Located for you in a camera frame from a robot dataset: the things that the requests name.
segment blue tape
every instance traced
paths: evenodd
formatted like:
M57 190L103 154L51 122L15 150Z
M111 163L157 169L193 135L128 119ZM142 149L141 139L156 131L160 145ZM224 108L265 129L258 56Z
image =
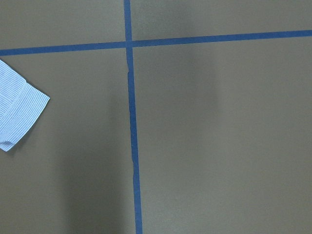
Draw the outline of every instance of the blue tape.
M78 44L78 45L57 45L57 46L44 46L31 48L4 49L0 50L0 56L57 53L57 52L84 51L84 50L104 50L125 47L126 42L124 41Z
M136 95L135 76L133 66L132 28L131 28L131 6L130 0L124 0L125 31L126 31L126 54L128 64L128 94L130 112L130 132L131 132L131 153L133 161L133 191L135 203L136 234L143 234L142 209L140 191L140 173L138 162L137 146L137 116L136 116Z
M301 30L301 31L229 34L229 35L218 35L218 36L132 41L131 20L126 20L125 24L127 28L127 31L126 31L127 40L126 41L4 49L4 50L0 50L0 56L57 53L57 52L84 51L84 50L104 50L104 49L116 49L116 48L126 48L126 47L145 47L145 46L160 46L160 45L208 43L208 42L222 42L222 41L236 41L236 40L312 37L312 30Z
M312 30L303 30L303 31L268 32L268 33L229 34L229 35L190 37L190 38L135 40L132 42L132 44L133 47L145 47L145 46L178 45L178 44L208 43L208 42L235 41L235 40L298 38L311 36Z

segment shirt sleeve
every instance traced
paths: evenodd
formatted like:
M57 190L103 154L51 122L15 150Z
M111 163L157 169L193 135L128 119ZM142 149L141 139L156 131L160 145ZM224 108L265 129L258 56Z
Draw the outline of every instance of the shirt sleeve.
M10 150L33 126L49 97L0 60L0 148Z

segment striped sleeve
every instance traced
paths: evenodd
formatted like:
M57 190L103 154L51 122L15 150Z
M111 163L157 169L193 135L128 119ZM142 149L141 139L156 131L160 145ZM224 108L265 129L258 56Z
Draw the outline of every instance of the striped sleeve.
M32 127L49 97L0 60L0 148L10 150Z

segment blue tape line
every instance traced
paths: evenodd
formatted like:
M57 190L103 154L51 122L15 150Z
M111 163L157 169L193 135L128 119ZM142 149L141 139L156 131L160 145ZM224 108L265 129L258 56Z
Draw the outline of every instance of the blue tape line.
M208 43L208 42L221 42L234 40L298 38L311 36L312 30L303 30L303 31L286 31L286 32L268 32L268 33L229 34L229 35L190 37L190 38L135 40L132 42L132 44L133 47L145 47L145 46Z
M127 20L126 24L127 24L127 28L130 27L131 21L129 22ZM145 47L145 46L160 46L160 45L208 43L208 42L222 42L222 41L236 41L236 40L300 38L300 37L312 37L312 30L229 34L229 35L218 35L218 36L131 41L130 39L132 38L132 33L131 33L131 28L129 28L128 31L126 31L126 38L128 39L127 41L3 49L3 50L0 50L0 56L57 53L57 52L84 51L84 50L104 50L104 49L116 49L116 48L126 48L126 47Z
M0 50L0 56L57 53L57 52L84 51L84 50L103 50L103 49L116 49L125 47L126 42L124 41L77 44L77 45L57 45L57 46L44 46L31 48L4 49Z
M135 203L136 234L143 234L140 173L139 173L138 146L137 146L137 116L136 116L135 76L134 76L133 48L132 48L131 6L130 0L124 0L123 2L124 2L125 31L126 31L126 54L129 70L128 94L129 94L129 112L130 112L131 153L133 161L133 191Z

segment shirt cuff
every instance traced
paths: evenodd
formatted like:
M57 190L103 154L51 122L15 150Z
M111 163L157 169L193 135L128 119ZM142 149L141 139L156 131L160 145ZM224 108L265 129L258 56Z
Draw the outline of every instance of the shirt cuff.
M33 126L49 97L25 83L5 116L0 120L0 148L10 150Z

